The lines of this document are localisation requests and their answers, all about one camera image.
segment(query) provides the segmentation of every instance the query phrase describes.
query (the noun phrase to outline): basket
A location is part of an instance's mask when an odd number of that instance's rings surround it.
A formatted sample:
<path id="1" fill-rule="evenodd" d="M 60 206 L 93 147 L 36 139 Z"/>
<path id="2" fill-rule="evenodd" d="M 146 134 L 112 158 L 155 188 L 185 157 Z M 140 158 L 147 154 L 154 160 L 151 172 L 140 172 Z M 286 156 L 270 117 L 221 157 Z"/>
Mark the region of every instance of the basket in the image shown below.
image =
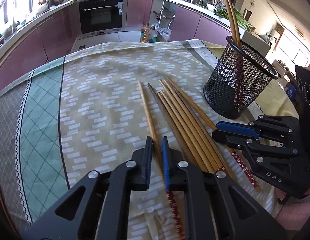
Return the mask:
<path id="1" fill-rule="evenodd" d="M 272 79 L 278 79 L 274 67 L 254 48 L 234 44 L 231 36 L 203 92 L 218 114 L 236 119 L 258 97 Z"/>

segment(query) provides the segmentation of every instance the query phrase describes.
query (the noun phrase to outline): floor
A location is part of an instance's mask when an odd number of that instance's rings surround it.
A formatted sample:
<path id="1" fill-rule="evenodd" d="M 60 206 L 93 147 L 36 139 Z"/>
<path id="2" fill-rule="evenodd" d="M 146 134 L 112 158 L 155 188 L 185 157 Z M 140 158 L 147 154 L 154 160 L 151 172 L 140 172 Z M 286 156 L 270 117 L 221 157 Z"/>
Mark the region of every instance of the floor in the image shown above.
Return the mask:
<path id="1" fill-rule="evenodd" d="M 72 52 L 113 41 L 140 41 L 140 31 L 110 33 L 77 40 Z"/>

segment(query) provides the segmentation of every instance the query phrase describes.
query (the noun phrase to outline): plastic bottle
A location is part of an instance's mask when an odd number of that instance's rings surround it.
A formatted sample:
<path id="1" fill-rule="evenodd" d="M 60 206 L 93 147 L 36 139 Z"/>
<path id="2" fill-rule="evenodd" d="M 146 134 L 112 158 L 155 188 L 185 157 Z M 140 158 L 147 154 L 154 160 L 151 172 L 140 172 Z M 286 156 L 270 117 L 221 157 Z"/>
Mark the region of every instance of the plastic bottle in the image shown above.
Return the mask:
<path id="1" fill-rule="evenodd" d="M 147 42 L 157 42 L 157 31 L 155 30 L 155 26 L 151 26 L 148 33 Z"/>
<path id="2" fill-rule="evenodd" d="M 149 33 L 149 23 L 144 24 L 140 31 L 140 42 L 147 42 Z"/>

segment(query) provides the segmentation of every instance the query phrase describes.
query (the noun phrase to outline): table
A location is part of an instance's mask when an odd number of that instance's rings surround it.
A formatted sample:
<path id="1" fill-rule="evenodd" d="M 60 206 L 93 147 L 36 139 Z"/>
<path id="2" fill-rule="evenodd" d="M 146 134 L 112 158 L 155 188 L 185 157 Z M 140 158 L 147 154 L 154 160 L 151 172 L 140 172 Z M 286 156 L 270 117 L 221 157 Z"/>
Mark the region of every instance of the table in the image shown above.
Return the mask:
<path id="1" fill-rule="evenodd" d="M 104 43 L 42 65 L 2 90 L 0 183 L 16 229 L 25 230 L 89 171 L 113 170 L 145 145 L 149 132 L 138 80 L 160 90 L 159 79 L 170 77 L 214 123 L 227 121 L 202 92 L 223 50 L 200 40 Z M 158 136 L 180 149 L 148 89 L 147 94 Z M 236 122 L 264 114 L 297 117 L 276 81 Z M 274 187 L 256 179 L 256 192 L 224 146 L 218 147 L 238 183 L 275 217 L 281 207 Z M 175 192 L 175 199 L 184 217 L 183 194 Z M 128 239 L 163 238 L 178 235 L 153 159 L 149 190 L 131 193 Z"/>

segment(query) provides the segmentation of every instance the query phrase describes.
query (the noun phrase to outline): built-in oven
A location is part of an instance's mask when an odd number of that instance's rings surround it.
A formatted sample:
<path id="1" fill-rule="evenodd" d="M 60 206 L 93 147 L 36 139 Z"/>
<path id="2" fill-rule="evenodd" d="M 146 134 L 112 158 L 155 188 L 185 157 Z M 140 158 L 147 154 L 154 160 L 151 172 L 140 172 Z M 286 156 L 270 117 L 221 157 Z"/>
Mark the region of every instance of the built-in oven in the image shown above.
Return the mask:
<path id="1" fill-rule="evenodd" d="M 80 0 L 79 38 L 125 31 L 126 9 L 127 0 Z"/>

